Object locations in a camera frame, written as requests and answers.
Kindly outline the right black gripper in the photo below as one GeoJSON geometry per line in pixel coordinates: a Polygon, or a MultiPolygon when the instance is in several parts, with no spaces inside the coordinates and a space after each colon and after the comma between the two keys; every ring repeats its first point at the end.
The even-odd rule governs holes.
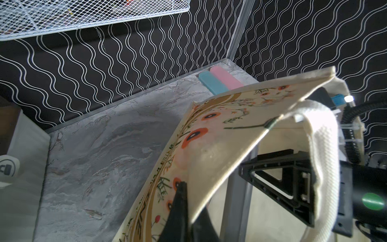
{"type": "MultiPolygon", "coordinates": [[[[351,238],[387,236],[387,171],[340,162],[339,210],[332,232],[351,238]]],[[[309,227],[314,226],[315,175],[309,153],[292,149],[258,155],[239,165],[245,181],[309,227]]]]}

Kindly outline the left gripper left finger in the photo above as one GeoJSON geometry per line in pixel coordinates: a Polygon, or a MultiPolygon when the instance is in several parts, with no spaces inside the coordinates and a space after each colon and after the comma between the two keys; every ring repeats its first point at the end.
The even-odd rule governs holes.
{"type": "Polygon", "coordinates": [[[176,190],[172,209],[158,242],[188,241],[187,184],[181,182],[176,190]]]}

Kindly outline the grey pencil case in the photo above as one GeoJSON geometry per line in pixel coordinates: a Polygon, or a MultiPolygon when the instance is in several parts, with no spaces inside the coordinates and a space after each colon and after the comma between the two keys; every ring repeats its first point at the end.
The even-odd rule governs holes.
{"type": "Polygon", "coordinates": [[[237,167],[227,182],[220,232],[222,242],[246,240],[253,186],[240,176],[239,170],[237,167]]]}

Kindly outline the pink pencil case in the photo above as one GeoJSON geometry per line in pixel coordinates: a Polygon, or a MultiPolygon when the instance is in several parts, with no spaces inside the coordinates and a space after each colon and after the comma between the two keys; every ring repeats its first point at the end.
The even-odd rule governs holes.
{"type": "Polygon", "coordinates": [[[210,69],[210,72],[216,77],[222,84],[224,84],[229,90],[234,90],[243,87],[244,85],[229,72],[220,66],[214,66],[210,69]]]}

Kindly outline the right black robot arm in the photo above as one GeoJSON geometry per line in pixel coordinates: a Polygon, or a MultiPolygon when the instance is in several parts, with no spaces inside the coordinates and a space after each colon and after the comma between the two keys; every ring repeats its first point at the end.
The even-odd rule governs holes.
{"type": "MultiPolygon", "coordinates": [[[[344,108],[340,129],[347,160],[340,162],[339,208],[333,232],[351,237],[353,228],[373,242],[387,239],[387,172],[365,165],[358,116],[386,107],[384,100],[344,108]]],[[[315,174],[307,152],[291,149],[258,155],[239,167],[239,175],[308,227],[314,226],[315,174]]]]}

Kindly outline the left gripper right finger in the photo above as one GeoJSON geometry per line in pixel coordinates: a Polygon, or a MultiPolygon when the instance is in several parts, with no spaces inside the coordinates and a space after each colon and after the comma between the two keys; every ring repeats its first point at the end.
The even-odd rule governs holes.
{"type": "Polygon", "coordinates": [[[205,207],[191,226],[191,242],[220,242],[205,207]]]}

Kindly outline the cream canvas tote bag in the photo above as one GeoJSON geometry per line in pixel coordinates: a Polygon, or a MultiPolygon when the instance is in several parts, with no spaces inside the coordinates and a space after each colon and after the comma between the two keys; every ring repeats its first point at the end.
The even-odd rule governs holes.
{"type": "Polygon", "coordinates": [[[271,129],[294,129],[302,120],[316,173],[314,227],[302,241],[325,242],[339,205],[339,127],[334,113],[309,99],[317,89],[350,94],[335,67],[259,82],[193,102],[169,139],[114,237],[116,242],[152,242],[161,236],[178,183],[187,184],[188,223],[271,129]]]}

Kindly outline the teal translucent pencil case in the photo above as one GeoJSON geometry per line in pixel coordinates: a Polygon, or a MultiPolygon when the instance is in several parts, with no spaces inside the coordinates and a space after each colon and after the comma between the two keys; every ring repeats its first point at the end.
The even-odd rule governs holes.
{"type": "Polygon", "coordinates": [[[229,91],[229,89],[210,71],[199,73],[198,79],[213,95],[219,95],[229,91]]]}

